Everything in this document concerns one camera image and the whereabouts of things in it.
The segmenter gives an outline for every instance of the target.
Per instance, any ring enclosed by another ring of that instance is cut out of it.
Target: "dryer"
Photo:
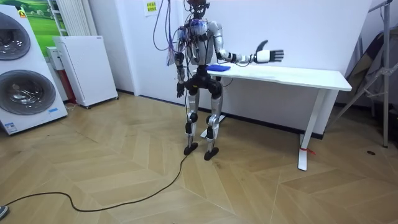
[[[66,115],[25,13],[0,5],[0,126],[14,134]]]

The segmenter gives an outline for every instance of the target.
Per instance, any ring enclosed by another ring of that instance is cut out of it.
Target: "white refrigerator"
[[[118,99],[102,36],[54,37],[70,85],[80,106]]]

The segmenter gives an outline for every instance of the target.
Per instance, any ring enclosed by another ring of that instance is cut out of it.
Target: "wooden floor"
[[[306,172],[297,169],[297,134],[229,118],[220,153],[204,161],[207,114],[199,116],[199,147],[161,194],[98,213],[40,196],[13,204],[0,223],[398,223],[398,150],[380,146],[366,113],[350,112],[312,140],[317,154]],[[121,94],[16,136],[1,133],[0,204],[47,191],[67,192],[85,209],[148,196],[177,174],[184,125],[181,106]]]

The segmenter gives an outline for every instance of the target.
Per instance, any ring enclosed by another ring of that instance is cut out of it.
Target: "label sticker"
[[[147,10],[148,12],[156,11],[156,2],[147,2]]]
[[[21,18],[26,18],[26,14],[23,10],[18,10],[18,14]]]
[[[15,127],[15,124],[14,124],[14,123],[8,123],[8,124],[5,124],[4,126],[6,127],[6,131],[7,131],[8,133],[13,133],[13,132],[18,131],[18,130],[17,130],[17,127]]]
[[[53,113],[53,112],[56,112],[56,111],[58,111],[58,108],[54,108],[54,109],[49,110],[49,113]]]
[[[144,13],[145,16],[157,16],[159,13],[158,0],[144,0]]]

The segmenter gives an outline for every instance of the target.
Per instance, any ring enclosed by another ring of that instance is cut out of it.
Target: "radiator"
[[[91,35],[81,0],[57,0],[57,5],[69,36]]]

